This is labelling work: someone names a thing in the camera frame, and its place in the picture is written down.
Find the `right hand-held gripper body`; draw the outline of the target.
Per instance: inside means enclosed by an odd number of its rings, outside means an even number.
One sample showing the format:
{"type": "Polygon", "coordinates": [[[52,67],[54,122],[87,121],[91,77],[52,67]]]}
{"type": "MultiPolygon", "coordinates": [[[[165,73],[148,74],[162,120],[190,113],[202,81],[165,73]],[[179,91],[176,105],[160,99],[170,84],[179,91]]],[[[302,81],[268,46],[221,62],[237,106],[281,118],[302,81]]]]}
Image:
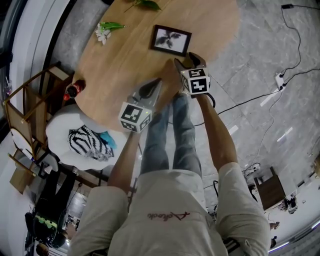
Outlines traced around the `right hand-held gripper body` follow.
{"type": "Polygon", "coordinates": [[[183,70],[180,76],[183,86],[192,96],[209,92],[211,80],[206,67],[183,70]]]}

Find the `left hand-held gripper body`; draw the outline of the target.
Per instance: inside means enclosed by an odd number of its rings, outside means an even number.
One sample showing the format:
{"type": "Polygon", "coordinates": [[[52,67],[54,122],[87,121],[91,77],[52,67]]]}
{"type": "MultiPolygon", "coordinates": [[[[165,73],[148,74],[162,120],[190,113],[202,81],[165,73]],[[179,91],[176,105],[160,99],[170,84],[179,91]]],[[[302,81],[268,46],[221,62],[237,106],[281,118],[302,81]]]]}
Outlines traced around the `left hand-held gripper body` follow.
{"type": "Polygon", "coordinates": [[[141,133],[151,122],[155,110],[155,99],[138,99],[129,96],[123,102],[118,119],[124,129],[141,133]]]}

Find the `black picture frame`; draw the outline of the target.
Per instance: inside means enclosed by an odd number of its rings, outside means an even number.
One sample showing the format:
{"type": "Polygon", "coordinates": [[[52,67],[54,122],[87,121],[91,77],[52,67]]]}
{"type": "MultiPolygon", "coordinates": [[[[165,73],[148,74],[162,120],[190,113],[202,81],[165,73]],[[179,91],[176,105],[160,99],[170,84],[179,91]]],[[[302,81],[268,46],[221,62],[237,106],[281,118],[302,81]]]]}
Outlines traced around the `black picture frame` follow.
{"type": "Polygon", "coordinates": [[[149,48],[154,51],[185,57],[192,33],[156,24],[153,27],[149,48]]]}

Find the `person's left forearm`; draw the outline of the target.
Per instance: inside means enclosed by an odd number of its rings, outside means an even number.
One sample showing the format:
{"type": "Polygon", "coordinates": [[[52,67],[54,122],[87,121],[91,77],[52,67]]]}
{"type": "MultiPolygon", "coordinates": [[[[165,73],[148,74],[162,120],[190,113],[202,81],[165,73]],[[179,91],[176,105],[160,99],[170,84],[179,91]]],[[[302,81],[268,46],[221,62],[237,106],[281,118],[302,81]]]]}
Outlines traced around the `person's left forearm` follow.
{"type": "Polygon", "coordinates": [[[107,186],[119,188],[126,194],[129,192],[140,136],[139,133],[130,133],[119,158],[112,168],[107,186]]]}

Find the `person's right forearm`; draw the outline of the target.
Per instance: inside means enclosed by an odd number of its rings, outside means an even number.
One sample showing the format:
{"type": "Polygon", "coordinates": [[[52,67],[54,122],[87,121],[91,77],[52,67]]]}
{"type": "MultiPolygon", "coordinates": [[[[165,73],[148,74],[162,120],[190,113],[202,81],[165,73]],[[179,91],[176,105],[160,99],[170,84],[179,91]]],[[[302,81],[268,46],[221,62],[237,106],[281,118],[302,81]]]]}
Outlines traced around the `person's right forearm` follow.
{"type": "Polygon", "coordinates": [[[236,147],[208,97],[200,94],[196,99],[202,111],[212,162],[219,172],[223,166],[238,161],[236,147]]]}

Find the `wooden coffee table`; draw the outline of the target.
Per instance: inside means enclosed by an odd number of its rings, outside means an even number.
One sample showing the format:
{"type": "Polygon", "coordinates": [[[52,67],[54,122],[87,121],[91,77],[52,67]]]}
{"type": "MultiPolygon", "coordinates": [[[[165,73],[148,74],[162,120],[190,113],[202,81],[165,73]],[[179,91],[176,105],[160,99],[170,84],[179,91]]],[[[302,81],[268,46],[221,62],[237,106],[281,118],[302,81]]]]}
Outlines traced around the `wooden coffee table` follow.
{"type": "Polygon", "coordinates": [[[122,131],[118,115],[123,102],[142,82],[163,81],[157,103],[162,108],[180,88],[174,56],[150,49],[155,25],[190,32],[188,50],[207,63],[234,39],[240,18],[236,0],[154,0],[159,11],[114,0],[102,17],[122,29],[111,33],[105,44],[93,34],[73,76],[86,87],[76,97],[79,108],[91,119],[114,131],[122,131]]]}

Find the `teal plush toy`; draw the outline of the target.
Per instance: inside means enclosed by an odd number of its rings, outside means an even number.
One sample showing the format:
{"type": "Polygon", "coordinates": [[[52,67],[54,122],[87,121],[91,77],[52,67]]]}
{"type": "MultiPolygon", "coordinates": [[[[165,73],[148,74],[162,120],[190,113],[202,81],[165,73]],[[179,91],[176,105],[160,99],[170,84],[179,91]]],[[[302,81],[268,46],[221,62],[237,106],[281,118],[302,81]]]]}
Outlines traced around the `teal plush toy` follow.
{"type": "Polygon", "coordinates": [[[101,138],[103,143],[108,145],[110,148],[114,150],[117,148],[115,140],[110,136],[110,134],[107,131],[100,133],[99,137],[101,138]]]}

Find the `person's blue jeans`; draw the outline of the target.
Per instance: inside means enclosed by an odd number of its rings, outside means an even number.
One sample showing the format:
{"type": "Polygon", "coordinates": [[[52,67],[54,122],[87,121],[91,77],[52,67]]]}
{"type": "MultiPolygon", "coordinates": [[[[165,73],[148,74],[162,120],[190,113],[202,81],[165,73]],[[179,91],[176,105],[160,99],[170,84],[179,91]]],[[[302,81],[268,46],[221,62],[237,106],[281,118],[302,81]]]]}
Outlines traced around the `person's blue jeans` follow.
{"type": "MultiPolygon", "coordinates": [[[[195,127],[189,115],[188,96],[178,93],[172,100],[175,151],[172,168],[202,175],[202,167],[195,146],[195,127]]],[[[142,155],[141,174],[169,169],[166,152],[170,106],[165,106],[150,122],[142,155]]]]}

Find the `striped knitted pillow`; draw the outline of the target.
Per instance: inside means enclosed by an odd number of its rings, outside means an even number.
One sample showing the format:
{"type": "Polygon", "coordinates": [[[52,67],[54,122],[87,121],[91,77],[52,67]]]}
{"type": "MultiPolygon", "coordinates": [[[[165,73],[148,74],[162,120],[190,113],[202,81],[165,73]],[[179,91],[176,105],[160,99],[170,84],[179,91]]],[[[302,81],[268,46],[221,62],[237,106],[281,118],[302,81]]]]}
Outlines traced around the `striped knitted pillow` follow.
{"type": "Polygon", "coordinates": [[[108,143],[85,125],[78,129],[70,129],[67,141],[71,151],[86,158],[106,162],[114,157],[113,149],[108,143]]]}

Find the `cola bottle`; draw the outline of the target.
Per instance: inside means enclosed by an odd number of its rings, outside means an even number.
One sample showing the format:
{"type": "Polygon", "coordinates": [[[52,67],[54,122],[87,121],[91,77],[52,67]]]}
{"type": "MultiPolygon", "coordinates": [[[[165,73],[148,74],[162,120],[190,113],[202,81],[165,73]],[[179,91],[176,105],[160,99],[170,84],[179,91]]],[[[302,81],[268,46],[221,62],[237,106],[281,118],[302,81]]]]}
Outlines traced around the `cola bottle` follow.
{"type": "Polygon", "coordinates": [[[79,93],[81,93],[86,87],[85,80],[79,79],[70,86],[67,87],[63,99],[68,101],[74,99],[79,93]]]}

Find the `white flower with leaves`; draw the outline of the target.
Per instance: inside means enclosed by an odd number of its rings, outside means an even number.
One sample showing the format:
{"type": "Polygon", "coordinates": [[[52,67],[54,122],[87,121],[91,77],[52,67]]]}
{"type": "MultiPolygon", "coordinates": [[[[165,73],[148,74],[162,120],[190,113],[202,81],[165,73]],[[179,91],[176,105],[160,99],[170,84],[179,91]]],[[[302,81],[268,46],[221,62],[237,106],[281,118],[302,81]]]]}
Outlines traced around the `white flower with leaves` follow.
{"type": "Polygon", "coordinates": [[[123,25],[118,22],[100,22],[97,24],[97,27],[94,31],[97,39],[99,42],[101,42],[103,45],[106,44],[108,38],[111,36],[111,33],[113,31],[128,28],[128,25],[123,25]]]}

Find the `green leaf sprig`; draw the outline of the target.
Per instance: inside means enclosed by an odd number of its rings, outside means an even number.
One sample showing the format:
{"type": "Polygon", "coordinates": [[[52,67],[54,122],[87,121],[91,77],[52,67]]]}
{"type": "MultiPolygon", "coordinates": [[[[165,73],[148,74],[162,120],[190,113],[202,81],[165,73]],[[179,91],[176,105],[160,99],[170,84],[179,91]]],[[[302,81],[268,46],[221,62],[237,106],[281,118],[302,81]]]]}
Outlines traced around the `green leaf sprig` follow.
{"type": "Polygon", "coordinates": [[[142,9],[148,9],[152,11],[161,11],[160,6],[153,0],[133,0],[132,4],[129,8],[127,8],[124,12],[127,12],[133,7],[138,7],[142,9]]]}

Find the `wooden shoe rack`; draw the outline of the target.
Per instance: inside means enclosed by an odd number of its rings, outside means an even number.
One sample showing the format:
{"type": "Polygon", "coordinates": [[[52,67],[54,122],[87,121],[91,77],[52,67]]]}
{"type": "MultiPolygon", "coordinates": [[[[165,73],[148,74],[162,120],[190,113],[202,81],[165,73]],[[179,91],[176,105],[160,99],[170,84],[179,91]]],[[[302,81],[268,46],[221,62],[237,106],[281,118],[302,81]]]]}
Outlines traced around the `wooden shoe rack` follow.
{"type": "Polygon", "coordinates": [[[34,158],[28,159],[16,145],[15,153],[9,156],[16,166],[9,182],[20,194],[37,176],[34,161],[39,151],[49,152],[46,126],[65,105],[64,93],[72,79],[56,62],[23,83],[4,101],[10,131],[18,130],[31,143],[34,158]]]}

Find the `person's white shirt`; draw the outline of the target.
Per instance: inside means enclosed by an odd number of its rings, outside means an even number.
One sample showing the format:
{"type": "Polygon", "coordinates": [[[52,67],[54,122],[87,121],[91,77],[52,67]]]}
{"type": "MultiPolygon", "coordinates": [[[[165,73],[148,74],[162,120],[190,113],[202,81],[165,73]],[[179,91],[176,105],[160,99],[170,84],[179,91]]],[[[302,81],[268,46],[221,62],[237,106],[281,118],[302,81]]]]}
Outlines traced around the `person's white shirt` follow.
{"type": "Polygon", "coordinates": [[[228,256],[227,239],[245,256],[268,256],[271,245],[269,223],[235,162],[218,172],[216,219],[201,177],[189,170],[142,174],[132,203],[117,187],[93,188],[67,256],[228,256]]]}

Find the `white slipper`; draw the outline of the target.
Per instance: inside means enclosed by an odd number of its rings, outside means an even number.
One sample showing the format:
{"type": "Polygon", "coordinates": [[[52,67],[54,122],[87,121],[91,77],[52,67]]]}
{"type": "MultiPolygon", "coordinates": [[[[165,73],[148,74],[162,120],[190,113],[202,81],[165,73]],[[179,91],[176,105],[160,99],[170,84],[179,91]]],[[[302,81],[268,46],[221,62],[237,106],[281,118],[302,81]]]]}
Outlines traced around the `white slipper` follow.
{"type": "Polygon", "coordinates": [[[20,150],[28,150],[30,153],[32,152],[32,144],[17,129],[11,128],[10,132],[12,134],[14,144],[20,150]]]}

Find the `dark wooden side table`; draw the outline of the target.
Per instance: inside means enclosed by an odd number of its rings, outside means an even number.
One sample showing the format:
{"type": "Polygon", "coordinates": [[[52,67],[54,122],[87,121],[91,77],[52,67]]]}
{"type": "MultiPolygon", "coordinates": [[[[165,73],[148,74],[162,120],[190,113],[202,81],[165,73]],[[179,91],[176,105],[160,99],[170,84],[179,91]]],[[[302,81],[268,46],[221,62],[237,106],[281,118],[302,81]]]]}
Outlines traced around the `dark wooden side table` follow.
{"type": "Polygon", "coordinates": [[[270,172],[272,173],[272,176],[266,181],[261,180],[261,178],[254,178],[264,210],[268,210],[286,198],[279,176],[272,166],[270,167],[270,172]]]}

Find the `plastic cup with straw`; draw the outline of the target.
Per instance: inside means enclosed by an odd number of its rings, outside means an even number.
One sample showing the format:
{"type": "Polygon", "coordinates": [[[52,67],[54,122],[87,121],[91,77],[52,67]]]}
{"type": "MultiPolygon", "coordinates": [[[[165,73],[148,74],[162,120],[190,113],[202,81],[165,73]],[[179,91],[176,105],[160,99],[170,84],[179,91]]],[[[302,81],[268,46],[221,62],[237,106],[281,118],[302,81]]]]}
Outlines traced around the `plastic cup with straw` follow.
{"type": "Polygon", "coordinates": [[[12,93],[12,81],[6,76],[5,77],[5,84],[4,84],[4,92],[7,96],[10,96],[12,93]]]}

